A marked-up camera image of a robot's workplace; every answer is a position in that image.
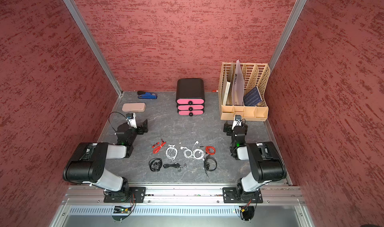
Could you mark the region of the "red earphones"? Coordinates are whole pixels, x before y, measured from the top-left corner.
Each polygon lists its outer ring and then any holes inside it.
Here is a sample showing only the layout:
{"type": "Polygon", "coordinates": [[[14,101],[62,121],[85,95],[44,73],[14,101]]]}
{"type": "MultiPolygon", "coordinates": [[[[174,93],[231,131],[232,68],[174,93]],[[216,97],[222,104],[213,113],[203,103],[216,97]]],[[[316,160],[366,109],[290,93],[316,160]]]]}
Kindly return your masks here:
{"type": "Polygon", "coordinates": [[[153,154],[157,154],[161,149],[162,147],[166,144],[166,142],[161,139],[160,142],[157,142],[155,143],[153,146],[152,146],[152,149],[153,149],[153,154]]]}
{"type": "Polygon", "coordinates": [[[205,151],[206,154],[214,155],[216,153],[216,149],[213,146],[200,146],[201,149],[205,151]]]}

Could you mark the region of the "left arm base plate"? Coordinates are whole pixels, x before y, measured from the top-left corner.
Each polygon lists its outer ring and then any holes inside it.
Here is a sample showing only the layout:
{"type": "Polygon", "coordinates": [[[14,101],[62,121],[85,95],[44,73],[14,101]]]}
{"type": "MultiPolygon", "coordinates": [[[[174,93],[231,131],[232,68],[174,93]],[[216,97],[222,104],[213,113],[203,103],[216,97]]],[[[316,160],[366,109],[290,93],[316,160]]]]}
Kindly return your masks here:
{"type": "Polygon", "coordinates": [[[104,203],[134,204],[143,203],[146,195],[145,187],[128,187],[125,191],[104,191],[104,203]]]}

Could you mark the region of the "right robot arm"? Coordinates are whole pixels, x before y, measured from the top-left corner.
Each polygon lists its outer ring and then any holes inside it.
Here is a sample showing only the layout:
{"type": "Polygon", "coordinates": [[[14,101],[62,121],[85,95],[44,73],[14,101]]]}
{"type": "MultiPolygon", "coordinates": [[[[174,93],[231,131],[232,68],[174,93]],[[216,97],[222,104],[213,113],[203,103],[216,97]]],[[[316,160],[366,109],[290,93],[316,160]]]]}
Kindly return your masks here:
{"type": "Polygon", "coordinates": [[[226,203],[257,203],[260,188],[287,177],[287,169],[271,141],[247,143],[248,126],[240,121],[225,123],[223,132],[231,137],[230,152],[236,160],[247,160],[251,172],[241,178],[236,188],[224,188],[226,203]]]}

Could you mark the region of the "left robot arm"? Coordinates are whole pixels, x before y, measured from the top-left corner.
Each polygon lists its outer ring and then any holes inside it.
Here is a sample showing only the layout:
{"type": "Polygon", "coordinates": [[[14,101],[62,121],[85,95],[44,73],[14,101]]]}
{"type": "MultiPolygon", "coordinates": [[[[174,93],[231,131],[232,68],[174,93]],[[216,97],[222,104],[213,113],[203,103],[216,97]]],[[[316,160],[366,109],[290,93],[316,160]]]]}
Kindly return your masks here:
{"type": "Polygon", "coordinates": [[[147,132],[147,120],[137,127],[127,122],[117,129],[117,144],[81,142],[64,169],[64,181],[75,185],[90,184],[103,189],[104,203],[142,203],[146,188],[130,187],[126,178],[111,173],[105,164],[107,159],[131,157],[136,137],[147,132]]]}

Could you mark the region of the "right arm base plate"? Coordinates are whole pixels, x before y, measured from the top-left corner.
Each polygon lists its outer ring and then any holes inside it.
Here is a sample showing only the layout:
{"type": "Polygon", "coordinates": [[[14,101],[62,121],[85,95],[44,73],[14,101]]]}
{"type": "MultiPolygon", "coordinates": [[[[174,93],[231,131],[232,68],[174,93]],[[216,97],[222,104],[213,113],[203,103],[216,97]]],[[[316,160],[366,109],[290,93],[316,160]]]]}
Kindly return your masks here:
{"type": "Polygon", "coordinates": [[[262,204],[263,197],[260,190],[255,192],[245,192],[240,188],[223,188],[223,200],[226,204],[262,204]]]}

